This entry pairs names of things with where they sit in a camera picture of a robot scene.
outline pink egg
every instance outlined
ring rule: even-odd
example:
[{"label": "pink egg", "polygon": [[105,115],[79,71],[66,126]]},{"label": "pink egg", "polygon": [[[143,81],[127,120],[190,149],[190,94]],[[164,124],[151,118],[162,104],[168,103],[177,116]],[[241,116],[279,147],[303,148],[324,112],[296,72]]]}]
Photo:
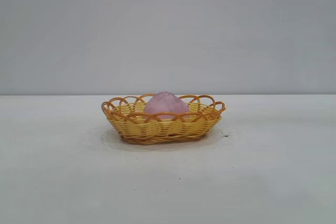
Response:
[{"label": "pink egg", "polygon": [[[148,114],[158,114],[162,112],[171,112],[175,114],[183,114],[189,112],[188,105],[180,98],[170,92],[161,92],[152,97],[144,108],[144,112]],[[160,119],[172,119],[172,115],[160,115]]]}]

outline woven basket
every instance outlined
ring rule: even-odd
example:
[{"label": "woven basket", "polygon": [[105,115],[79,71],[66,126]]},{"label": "woven basket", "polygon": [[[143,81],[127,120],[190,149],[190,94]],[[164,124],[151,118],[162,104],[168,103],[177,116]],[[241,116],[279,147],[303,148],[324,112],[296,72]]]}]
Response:
[{"label": "woven basket", "polygon": [[[221,119],[220,114],[225,111],[224,103],[216,102],[210,95],[183,95],[180,99],[191,99],[190,102],[185,101],[189,107],[187,113],[143,113],[147,104],[144,98],[153,96],[154,94],[144,94],[140,97],[118,97],[101,105],[108,121],[126,142],[149,145],[197,141]],[[202,104],[201,99],[208,99],[210,105]],[[160,119],[160,115],[172,115],[174,118]]]}]

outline wicker basket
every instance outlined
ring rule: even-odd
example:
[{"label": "wicker basket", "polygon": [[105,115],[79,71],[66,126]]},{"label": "wicker basket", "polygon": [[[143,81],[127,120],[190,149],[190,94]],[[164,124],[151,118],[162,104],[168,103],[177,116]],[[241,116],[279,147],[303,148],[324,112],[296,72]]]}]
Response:
[{"label": "wicker basket", "polygon": [[[140,97],[118,97],[101,105],[108,121],[126,142],[149,145],[196,141],[221,119],[220,114],[225,111],[224,103],[216,102],[210,95],[183,95],[180,99],[191,99],[185,101],[189,107],[187,113],[143,113],[147,104],[144,98],[153,96],[154,94],[144,94]],[[201,99],[209,99],[210,105],[202,104]],[[160,119],[160,115],[172,115],[174,118]]]}]

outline white table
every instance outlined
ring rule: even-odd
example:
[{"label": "white table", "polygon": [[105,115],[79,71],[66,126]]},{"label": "white table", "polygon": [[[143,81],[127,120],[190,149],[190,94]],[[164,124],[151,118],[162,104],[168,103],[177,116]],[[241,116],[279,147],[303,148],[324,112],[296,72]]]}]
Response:
[{"label": "white table", "polygon": [[336,223],[336,95],[216,95],[206,139],[156,146],[110,98],[0,97],[1,224]]}]

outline white surface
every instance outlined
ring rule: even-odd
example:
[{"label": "white surface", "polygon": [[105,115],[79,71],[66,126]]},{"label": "white surface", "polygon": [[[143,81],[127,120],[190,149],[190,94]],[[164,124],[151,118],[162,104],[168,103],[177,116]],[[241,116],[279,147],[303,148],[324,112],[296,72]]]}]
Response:
[{"label": "white surface", "polygon": [[109,98],[0,97],[0,223],[336,222],[336,96],[216,96],[208,138],[157,146],[120,142]]},{"label": "white surface", "polygon": [[0,0],[0,94],[336,94],[335,13],[335,0]]}]

